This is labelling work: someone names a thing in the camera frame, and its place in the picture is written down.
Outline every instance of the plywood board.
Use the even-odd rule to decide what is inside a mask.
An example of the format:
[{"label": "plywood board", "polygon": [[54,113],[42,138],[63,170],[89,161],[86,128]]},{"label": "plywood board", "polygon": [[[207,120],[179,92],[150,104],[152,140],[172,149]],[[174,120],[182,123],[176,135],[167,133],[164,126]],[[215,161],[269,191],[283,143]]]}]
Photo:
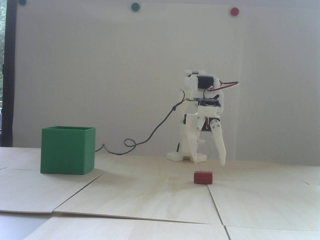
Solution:
[{"label": "plywood board", "polygon": [[38,170],[0,171],[0,211],[50,213],[101,175],[41,174]]},{"label": "plywood board", "polygon": [[190,162],[128,156],[55,211],[221,224],[207,186],[193,183],[197,169]]},{"label": "plywood board", "polygon": [[203,171],[212,171],[213,178],[217,180],[302,182],[300,178],[287,171],[286,168],[269,162],[227,161],[224,166],[221,166],[217,161],[208,160],[199,163],[199,166]]},{"label": "plywood board", "polygon": [[216,180],[208,187],[224,225],[320,230],[319,186]]},{"label": "plywood board", "polygon": [[231,240],[319,240],[320,231],[227,227]]},{"label": "plywood board", "polygon": [[220,225],[98,217],[52,217],[25,240],[228,240]]},{"label": "plywood board", "polygon": [[51,214],[0,212],[0,240],[21,240],[51,218]]},{"label": "plywood board", "polygon": [[318,166],[299,166],[299,165],[279,165],[285,168],[297,178],[310,185],[320,185],[320,167]]},{"label": "plywood board", "polygon": [[20,168],[25,165],[27,169],[40,169],[40,148],[0,148],[0,169]]},{"label": "plywood board", "polygon": [[200,170],[198,164],[189,160],[173,162],[165,157],[110,154],[96,155],[95,167],[125,176],[173,176],[188,179],[193,178],[194,171]]}]

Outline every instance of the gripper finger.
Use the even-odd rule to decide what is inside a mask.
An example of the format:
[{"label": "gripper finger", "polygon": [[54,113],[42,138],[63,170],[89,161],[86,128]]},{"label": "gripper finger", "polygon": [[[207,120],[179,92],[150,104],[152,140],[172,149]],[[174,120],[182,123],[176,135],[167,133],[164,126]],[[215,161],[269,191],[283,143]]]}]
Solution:
[{"label": "gripper finger", "polygon": [[221,123],[217,119],[214,119],[210,122],[210,127],[212,138],[217,146],[220,163],[224,165],[226,162],[226,148],[223,142]]}]

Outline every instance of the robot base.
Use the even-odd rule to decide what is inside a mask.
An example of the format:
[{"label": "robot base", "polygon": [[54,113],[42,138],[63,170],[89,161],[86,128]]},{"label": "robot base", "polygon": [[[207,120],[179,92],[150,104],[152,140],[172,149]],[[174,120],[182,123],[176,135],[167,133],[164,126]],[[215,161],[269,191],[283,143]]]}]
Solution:
[{"label": "robot base", "polygon": [[193,159],[190,156],[183,156],[183,155],[181,155],[180,152],[167,153],[167,159],[174,161],[174,162],[180,162],[186,157],[190,158],[190,161],[192,161],[194,163],[201,163],[201,162],[205,162],[207,160],[207,155],[202,154],[202,153],[197,153],[197,159]]}]

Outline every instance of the green magnet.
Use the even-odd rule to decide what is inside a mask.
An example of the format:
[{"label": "green magnet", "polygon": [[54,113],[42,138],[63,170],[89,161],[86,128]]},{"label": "green magnet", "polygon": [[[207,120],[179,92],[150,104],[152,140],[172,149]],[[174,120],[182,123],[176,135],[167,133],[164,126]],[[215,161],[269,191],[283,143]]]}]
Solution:
[{"label": "green magnet", "polygon": [[25,5],[27,3],[27,0],[19,0],[20,5]]},{"label": "green magnet", "polygon": [[140,5],[138,3],[133,3],[131,5],[131,9],[132,9],[132,11],[137,12],[140,9]]}]

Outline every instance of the white wall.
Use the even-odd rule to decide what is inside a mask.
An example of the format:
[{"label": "white wall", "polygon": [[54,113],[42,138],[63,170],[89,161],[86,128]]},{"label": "white wall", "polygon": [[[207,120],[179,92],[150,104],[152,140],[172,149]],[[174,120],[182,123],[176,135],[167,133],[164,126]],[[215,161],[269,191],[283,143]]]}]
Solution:
[{"label": "white wall", "polygon": [[[133,13],[28,0],[18,7],[14,146],[40,147],[41,128],[74,125],[95,126],[97,147],[126,151],[125,138],[145,140],[179,101],[193,68],[241,81],[224,92],[227,159],[319,165],[319,12],[241,7],[233,18],[231,7],[143,3]],[[178,141],[173,113],[132,153],[165,156]]]},{"label": "white wall", "polygon": [[[40,147],[41,128],[75,125],[96,127],[97,147],[126,151],[125,138],[145,140],[179,101],[185,69],[239,78],[240,22],[229,6],[129,8],[97,0],[30,0],[18,8],[14,146]],[[231,91],[223,117],[233,157]],[[133,153],[165,156],[178,142],[174,113]]]},{"label": "white wall", "polygon": [[320,165],[320,12],[244,8],[237,159]]}]

